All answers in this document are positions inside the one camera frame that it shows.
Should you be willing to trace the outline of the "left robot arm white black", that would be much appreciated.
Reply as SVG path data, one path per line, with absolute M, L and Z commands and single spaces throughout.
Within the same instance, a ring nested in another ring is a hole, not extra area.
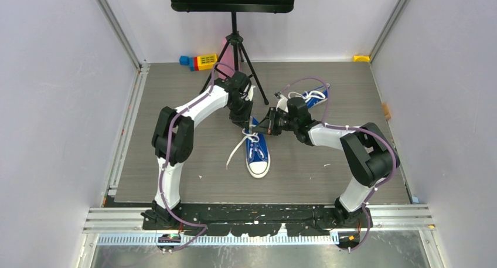
M 181 172 L 193 151 L 196 127 L 215 111 L 227 107 L 232 123 L 248 129 L 252 95 L 250 78 L 242 72 L 234 72 L 228 79 L 211 81 L 204 92 L 188 103 L 177 108 L 166 106 L 160 111 L 152 136 L 159 164 L 158 190 L 152 208 L 158 213 L 158 223 L 165 229 L 179 224 L 180 214 L 173 208 L 181 200 Z

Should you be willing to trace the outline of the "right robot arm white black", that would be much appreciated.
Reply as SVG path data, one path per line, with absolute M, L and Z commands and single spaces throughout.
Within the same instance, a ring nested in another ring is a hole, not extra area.
M 333 214 L 338 225 L 350 227 L 377 188 L 394 175 L 400 164 L 398 155 L 374 123 L 360 127 L 330 125 L 314 120 L 301 98 L 291 98 L 286 105 L 286 109 L 270 108 L 250 129 L 267 135 L 291 131 L 303 144 L 343 151 L 352 179 L 336 199 Z

